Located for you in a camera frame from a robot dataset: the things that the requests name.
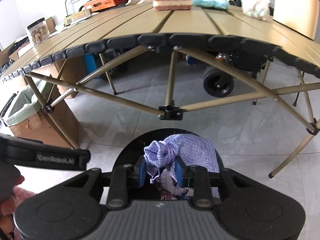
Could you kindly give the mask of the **cardboard box with green liner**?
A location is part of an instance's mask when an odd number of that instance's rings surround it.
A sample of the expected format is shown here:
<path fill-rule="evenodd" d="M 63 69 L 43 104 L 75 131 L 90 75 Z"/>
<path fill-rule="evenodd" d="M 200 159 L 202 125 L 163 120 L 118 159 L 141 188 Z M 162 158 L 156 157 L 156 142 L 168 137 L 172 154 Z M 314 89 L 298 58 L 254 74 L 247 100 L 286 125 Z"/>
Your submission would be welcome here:
<path fill-rule="evenodd" d="M 79 61 L 77 59 L 67 60 L 65 63 L 62 60 L 60 63 L 50 64 L 34 70 L 34 72 L 57 78 L 58 70 L 60 70 L 62 66 L 64 68 L 61 76 L 63 81 L 71 82 L 76 81 L 77 78 L 84 77 L 85 70 L 83 60 Z M 80 67 L 78 72 L 73 70 L 75 66 Z M 53 84 L 51 83 L 36 78 L 33 78 L 33 81 L 45 100 L 52 99 L 54 101 L 67 90 L 62 86 L 56 86 L 52 90 Z M 37 97 L 23 76 L 16 77 L 1 85 L 1 110 L 14 93 L 17 95 L 13 98 L 13 101 L 9 103 L 8 110 L 2 119 L 8 127 L 7 129 L 9 129 L 14 136 L 37 140 L 47 145 L 66 148 L 71 147 L 69 141 L 53 123 L 50 116 L 42 109 Z M 79 122 L 65 100 L 54 107 L 52 115 L 59 120 L 68 137 L 78 144 Z"/>

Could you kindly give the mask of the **purple woven drawstring pouch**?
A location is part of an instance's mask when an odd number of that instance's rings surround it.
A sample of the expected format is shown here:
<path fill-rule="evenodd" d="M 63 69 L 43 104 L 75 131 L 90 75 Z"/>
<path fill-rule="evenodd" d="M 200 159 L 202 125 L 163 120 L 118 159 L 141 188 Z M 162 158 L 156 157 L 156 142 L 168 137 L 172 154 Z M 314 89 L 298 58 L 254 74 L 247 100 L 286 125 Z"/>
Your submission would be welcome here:
<path fill-rule="evenodd" d="M 144 148 L 146 170 L 155 183 L 162 200 L 185 197 L 189 187 L 179 187 L 175 176 L 175 158 L 181 157 L 185 165 L 197 165 L 208 172 L 218 173 L 220 167 L 214 144 L 193 134 L 173 134 L 164 140 L 154 140 Z"/>

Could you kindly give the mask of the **blue storage box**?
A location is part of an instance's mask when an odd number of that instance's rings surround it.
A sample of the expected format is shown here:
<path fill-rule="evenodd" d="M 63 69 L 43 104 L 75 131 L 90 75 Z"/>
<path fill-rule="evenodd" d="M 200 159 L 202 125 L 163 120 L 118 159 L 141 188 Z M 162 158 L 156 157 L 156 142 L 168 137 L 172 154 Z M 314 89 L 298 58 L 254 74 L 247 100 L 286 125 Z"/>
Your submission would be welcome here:
<path fill-rule="evenodd" d="M 84 61 L 85 61 L 85 65 L 86 65 L 86 73 L 87 74 L 91 74 L 92 72 L 94 72 L 97 69 L 97 65 L 95 62 L 95 58 L 93 55 L 84 55 Z"/>

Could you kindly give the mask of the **small yellow carton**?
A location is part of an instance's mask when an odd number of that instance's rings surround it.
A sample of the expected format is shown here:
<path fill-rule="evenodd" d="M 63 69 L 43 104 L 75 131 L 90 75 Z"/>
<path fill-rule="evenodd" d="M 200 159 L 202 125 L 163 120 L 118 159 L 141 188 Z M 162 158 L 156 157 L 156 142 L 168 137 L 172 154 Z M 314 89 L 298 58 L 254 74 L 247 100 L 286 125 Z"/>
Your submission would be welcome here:
<path fill-rule="evenodd" d="M 75 23 L 78 23 L 80 21 L 86 20 L 90 18 L 92 15 L 92 12 L 90 9 L 85 9 L 76 13 L 73 13 L 67 17 L 64 18 L 64 25 L 69 26 L 73 25 Z"/>

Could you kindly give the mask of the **pink sponge block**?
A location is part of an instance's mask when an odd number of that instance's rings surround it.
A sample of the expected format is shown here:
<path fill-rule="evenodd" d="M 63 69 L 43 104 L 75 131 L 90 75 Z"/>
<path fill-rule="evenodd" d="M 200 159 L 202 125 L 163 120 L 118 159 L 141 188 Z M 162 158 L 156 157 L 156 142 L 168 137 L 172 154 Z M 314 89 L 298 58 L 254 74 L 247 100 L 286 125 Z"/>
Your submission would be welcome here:
<path fill-rule="evenodd" d="M 157 11 L 190 10 L 192 6 L 192 0 L 153 0 L 152 5 Z"/>

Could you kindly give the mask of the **clear crumpled plastic bag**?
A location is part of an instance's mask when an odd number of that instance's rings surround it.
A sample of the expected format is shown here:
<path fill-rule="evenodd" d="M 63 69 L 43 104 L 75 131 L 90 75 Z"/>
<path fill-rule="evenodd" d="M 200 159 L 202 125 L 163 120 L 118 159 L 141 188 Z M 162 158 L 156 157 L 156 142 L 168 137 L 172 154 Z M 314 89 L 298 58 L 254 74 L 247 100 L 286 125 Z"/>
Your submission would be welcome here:
<path fill-rule="evenodd" d="M 244 15 L 265 21 L 270 15 L 270 0 L 240 0 Z"/>

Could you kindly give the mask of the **clear jar with snacks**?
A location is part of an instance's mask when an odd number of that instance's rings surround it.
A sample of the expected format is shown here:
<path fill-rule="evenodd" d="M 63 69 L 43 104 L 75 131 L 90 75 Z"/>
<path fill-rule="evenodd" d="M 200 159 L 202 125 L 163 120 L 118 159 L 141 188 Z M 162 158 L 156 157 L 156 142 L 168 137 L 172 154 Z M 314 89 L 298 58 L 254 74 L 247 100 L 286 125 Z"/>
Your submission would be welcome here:
<path fill-rule="evenodd" d="M 33 46 L 45 41 L 50 36 L 50 32 L 44 17 L 27 26 L 26 32 L 29 41 Z"/>

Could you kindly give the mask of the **cream thermos jug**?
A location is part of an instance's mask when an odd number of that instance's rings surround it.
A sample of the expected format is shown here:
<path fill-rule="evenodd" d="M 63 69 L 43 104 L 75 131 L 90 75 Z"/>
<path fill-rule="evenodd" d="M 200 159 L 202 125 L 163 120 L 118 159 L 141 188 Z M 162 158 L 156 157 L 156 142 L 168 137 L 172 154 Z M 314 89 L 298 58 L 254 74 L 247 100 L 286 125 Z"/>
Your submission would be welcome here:
<path fill-rule="evenodd" d="M 319 0 L 274 0 L 273 19 L 319 41 Z"/>

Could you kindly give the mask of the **black cart wheel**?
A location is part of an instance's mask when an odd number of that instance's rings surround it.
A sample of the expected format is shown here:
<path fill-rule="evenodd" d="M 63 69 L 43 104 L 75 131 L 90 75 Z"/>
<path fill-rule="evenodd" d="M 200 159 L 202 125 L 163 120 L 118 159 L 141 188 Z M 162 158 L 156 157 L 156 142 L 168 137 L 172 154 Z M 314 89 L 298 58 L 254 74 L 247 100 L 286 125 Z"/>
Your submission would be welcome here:
<path fill-rule="evenodd" d="M 229 74 L 213 66 L 207 66 L 203 76 L 203 87 L 207 94 L 224 98 L 233 91 L 234 80 Z"/>

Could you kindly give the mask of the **light blue fluffy cloth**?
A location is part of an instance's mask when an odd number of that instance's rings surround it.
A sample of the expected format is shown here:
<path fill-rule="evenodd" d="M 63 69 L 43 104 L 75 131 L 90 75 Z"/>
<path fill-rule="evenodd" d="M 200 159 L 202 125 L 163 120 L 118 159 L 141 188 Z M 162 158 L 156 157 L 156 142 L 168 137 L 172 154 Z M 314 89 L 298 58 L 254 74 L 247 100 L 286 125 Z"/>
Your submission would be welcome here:
<path fill-rule="evenodd" d="M 217 9 L 217 10 L 228 10 L 229 3 L 227 0 L 192 0 L 193 6 Z"/>

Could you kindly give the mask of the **tan folding camping table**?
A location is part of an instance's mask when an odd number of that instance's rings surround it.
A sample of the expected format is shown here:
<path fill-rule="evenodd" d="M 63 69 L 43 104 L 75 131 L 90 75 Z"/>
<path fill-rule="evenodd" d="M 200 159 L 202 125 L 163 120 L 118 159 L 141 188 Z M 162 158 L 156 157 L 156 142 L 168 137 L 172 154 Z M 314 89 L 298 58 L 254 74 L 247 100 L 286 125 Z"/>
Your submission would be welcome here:
<path fill-rule="evenodd" d="M 164 107 L 153 108 L 85 87 L 89 80 L 103 74 L 142 53 L 167 48 L 175 60 L 178 54 L 210 64 L 222 72 L 253 88 L 252 93 L 175 107 L 172 103 L 174 72 L 169 73 Z M 272 17 L 256 20 L 242 13 L 239 7 L 227 11 L 194 7 L 191 10 L 156 11 L 151 4 L 130 5 L 101 12 L 67 28 L 26 52 L 1 76 L 1 82 L 24 76 L 36 76 L 36 70 L 51 63 L 86 54 L 103 53 L 108 49 L 124 49 L 109 63 L 82 80 L 71 83 L 52 78 L 55 85 L 67 87 L 69 92 L 79 91 L 155 115 L 161 119 L 180 119 L 185 112 L 211 108 L 254 99 L 271 98 L 301 122 L 308 136 L 270 173 L 274 177 L 319 133 L 319 121 L 304 119 L 282 99 L 282 95 L 318 90 L 318 83 L 301 81 L 297 86 L 269 89 L 254 78 L 221 59 L 214 52 L 233 54 L 240 50 L 264 57 L 277 58 L 295 67 L 299 73 L 319 76 L 319 44 L 293 29 L 278 23 Z"/>

